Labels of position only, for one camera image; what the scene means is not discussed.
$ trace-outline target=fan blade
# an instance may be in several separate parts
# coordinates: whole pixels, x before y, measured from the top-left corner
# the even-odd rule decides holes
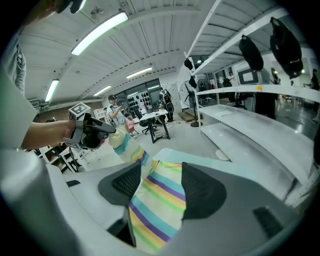
[[[185,88],[188,91],[188,93],[190,93],[190,90],[189,90],[188,86],[186,84],[184,84],[184,85],[185,85]]]

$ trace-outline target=fan stand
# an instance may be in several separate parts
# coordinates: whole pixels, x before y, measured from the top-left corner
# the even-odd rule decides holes
[[[194,112],[194,117],[195,120],[190,124],[191,127],[199,127],[199,122],[197,121],[199,117],[196,116],[196,106],[194,103],[194,97],[192,97],[192,105],[193,105],[193,112]]]

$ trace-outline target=cable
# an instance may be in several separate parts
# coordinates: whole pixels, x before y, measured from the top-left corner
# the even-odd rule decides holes
[[[69,147],[69,153],[70,153],[71,158],[72,158],[72,160],[73,160],[73,162],[74,162],[74,165],[75,165],[75,167],[76,167],[76,170],[73,168],[72,165],[70,165],[70,166],[72,167],[72,169],[74,170],[75,173],[78,173],[78,172],[79,172],[78,165],[77,165],[77,163],[76,163],[76,160],[75,160],[75,157],[74,157],[74,153],[72,153],[72,151],[71,151],[71,147]]]

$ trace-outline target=striped cloth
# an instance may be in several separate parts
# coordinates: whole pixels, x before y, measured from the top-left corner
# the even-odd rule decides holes
[[[118,130],[109,144],[126,162],[141,162],[142,182],[129,203],[137,249],[156,254],[178,232],[186,209],[182,165],[152,161],[127,133]]]

